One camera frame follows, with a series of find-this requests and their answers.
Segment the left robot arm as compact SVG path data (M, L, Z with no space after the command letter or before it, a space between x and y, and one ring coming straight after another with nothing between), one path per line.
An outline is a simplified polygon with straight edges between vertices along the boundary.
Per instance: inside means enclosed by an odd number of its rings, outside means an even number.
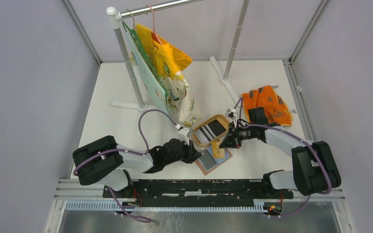
M73 152L73 174L78 177L80 185L103 184L120 197L127 198L133 192L130 170L153 174L179 161L191 164L200 156L192 141L186 144L173 138L144 154L118 144L113 136L108 135Z

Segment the gold VIP credit card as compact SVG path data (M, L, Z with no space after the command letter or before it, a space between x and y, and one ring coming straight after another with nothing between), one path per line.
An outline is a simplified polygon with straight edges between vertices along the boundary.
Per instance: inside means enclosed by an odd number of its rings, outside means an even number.
M225 159L225 150L221 148L220 145L221 145L220 141L211 142L214 159Z

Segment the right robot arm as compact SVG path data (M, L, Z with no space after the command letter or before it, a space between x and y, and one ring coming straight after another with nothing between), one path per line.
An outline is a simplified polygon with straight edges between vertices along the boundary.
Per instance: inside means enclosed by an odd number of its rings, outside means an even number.
M261 192L265 197L274 198L283 189L296 190L304 196L328 194L341 186L341 176L328 143L302 139L280 124L270 123L262 107L251 109L249 116L247 122L238 117L236 108L227 110L226 117L231 122L219 147L239 149L244 140L257 139L291 158L291 170L263 175Z

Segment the black credit card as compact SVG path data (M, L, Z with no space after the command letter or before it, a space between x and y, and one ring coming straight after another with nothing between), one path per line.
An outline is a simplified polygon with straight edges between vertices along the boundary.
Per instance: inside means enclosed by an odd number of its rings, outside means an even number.
M199 160L206 171L211 170L213 167L217 165L216 161L212 158L210 154L202 153Z

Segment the yellow oval tray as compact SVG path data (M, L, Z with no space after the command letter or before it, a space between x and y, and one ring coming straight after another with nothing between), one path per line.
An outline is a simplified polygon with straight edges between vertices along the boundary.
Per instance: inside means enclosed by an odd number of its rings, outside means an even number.
M214 115L197 126L193 131L193 139L197 146L206 148L213 141L222 140L228 132L229 120L223 115Z

